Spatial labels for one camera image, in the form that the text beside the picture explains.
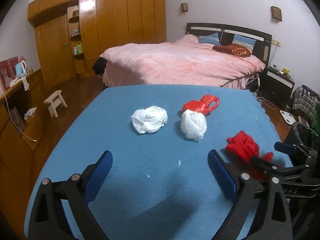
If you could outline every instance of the power outlet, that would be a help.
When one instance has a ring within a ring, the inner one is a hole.
[[[281,47],[281,42],[280,42],[280,41],[277,41],[277,40],[275,40],[275,39],[272,39],[272,44],[273,44],[273,45],[276,45],[276,46],[278,46],[278,47]]]

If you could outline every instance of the picture frame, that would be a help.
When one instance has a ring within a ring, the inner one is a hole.
[[[9,65],[8,60],[0,62],[0,79],[4,92],[10,89],[10,82],[15,79],[14,72]]]
[[[12,57],[8,59],[9,66],[11,67],[14,77],[16,78],[16,65],[19,63],[19,58],[18,57]]]

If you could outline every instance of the blue gripper pad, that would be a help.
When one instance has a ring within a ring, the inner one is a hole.
[[[208,153],[208,165],[214,175],[216,181],[219,184],[221,191],[223,192],[225,198],[236,203],[237,200],[237,184],[229,174],[228,170],[225,168],[225,163],[219,154],[212,150]]]
[[[105,181],[107,175],[109,174],[109,171],[111,170],[112,163],[113,157],[111,152],[105,151],[101,158],[98,160],[95,170],[85,184],[85,195],[83,199],[87,205],[90,201],[96,199],[103,182]]]
[[[274,148],[276,151],[285,153],[289,156],[297,154],[298,151],[295,146],[281,142],[276,142]]]

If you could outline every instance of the metal screw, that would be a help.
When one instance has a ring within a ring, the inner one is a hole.
[[[249,179],[250,176],[249,176],[249,174],[242,173],[242,174],[241,174],[241,178],[242,178],[242,179]]]
[[[50,182],[49,179],[43,179],[42,180],[42,184],[43,185],[47,185],[49,182]]]
[[[78,179],[80,179],[80,175],[79,174],[73,174],[72,176],[71,176],[71,179],[73,180],[73,181],[76,181],[76,180],[78,180]]]
[[[273,177],[273,178],[272,178],[272,181],[273,181],[274,183],[276,183],[276,184],[279,183],[279,179],[276,178],[276,177]]]

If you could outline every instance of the brown pillow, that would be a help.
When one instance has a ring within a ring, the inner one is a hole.
[[[219,51],[226,54],[231,54],[237,57],[249,57],[251,51],[244,46],[239,44],[229,44],[227,46],[216,45],[212,48],[215,51]]]

